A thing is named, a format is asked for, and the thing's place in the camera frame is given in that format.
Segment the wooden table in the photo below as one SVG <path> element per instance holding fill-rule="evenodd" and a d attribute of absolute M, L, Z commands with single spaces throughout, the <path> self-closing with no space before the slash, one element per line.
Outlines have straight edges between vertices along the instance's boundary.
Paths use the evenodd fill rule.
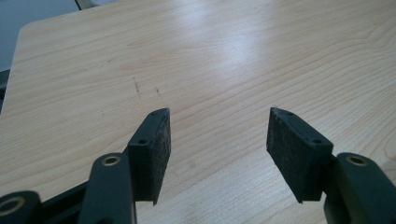
<path fill-rule="evenodd" d="M 170 107 L 172 155 L 140 223 L 326 223 L 265 150 L 269 108 L 395 183 L 395 70 L 394 0 L 134 0 L 34 22 L 0 117 L 0 194 L 75 186 Z"/>

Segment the black rubber pad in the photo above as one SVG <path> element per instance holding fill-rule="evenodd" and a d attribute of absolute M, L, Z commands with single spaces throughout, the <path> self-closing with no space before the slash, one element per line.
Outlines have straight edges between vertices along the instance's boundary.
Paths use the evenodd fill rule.
<path fill-rule="evenodd" d="M 134 199 L 156 204 L 171 155 L 169 109 L 148 114 L 124 152 L 132 168 Z"/>
<path fill-rule="evenodd" d="M 320 200 L 320 170 L 332 155 L 327 138 L 297 115 L 271 108 L 267 151 L 299 203 Z"/>

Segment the screw hole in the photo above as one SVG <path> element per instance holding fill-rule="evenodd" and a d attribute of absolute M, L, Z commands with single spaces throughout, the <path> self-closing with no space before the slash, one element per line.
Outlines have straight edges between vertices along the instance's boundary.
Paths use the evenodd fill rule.
<path fill-rule="evenodd" d="M 318 140 L 318 139 L 314 139 L 312 140 L 313 143 L 315 144 L 322 144 L 322 141 Z"/>
<path fill-rule="evenodd" d="M 4 202 L 0 203 L 0 217 L 7 216 L 21 207 L 25 204 L 25 199 L 17 196 L 10 198 L 8 200 L 5 200 Z"/>
<path fill-rule="evenodd" d="M 120 160 L 121 160 L 120 157 L 110 156 L 110 157 L 104 158 L 102 160 L 102 165 L 104 165 L 104 166 L 112 166 L 112 165 L 115 165 L 115 164 L 119 163 Z"/>
<path fill-rule="evenodd" d="M 146 139 L 140 139 L 139 141 L 137 141 L 137 143 L 140 145 L 145 145 L 147 142 L 148 142 L 148 140 L 146 140 Z"/>
<path fill-rule="evenodd" d="M 346 157 L 346 160 L 354 165 L 359 165 L 359 166 L 366 166 L 369 164 L 365 159 L 356 156 Z"/>
<path fill-rule="evenodd" d="M 96 222 L 96 224 L 112 224 L 112 223 L 113 223 L 113 219 L 111 219 L 110 217 L 102 218 Z"/>

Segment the floor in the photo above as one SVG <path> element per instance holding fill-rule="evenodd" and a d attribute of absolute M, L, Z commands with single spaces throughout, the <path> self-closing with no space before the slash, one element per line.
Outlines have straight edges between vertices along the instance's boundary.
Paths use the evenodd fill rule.
<path fill-rule="evenodd" d="M 9 70 L 0 72 L 0 113 L 3 107 L 4 96 L 6 95 Z"/>

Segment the wood grain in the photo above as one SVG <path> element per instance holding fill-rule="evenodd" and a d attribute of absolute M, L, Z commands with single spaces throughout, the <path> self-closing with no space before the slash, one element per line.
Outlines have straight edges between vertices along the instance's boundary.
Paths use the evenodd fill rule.
<path fill-rule="evenodd" d="M 46 200 L 171 108 L 173 151 L 139 223 L 326 223 L 265 151 L 288 109 L 396 182 L 393 0 L 145 0 L 25 26 L 0 116 L 0 194 Z"/>

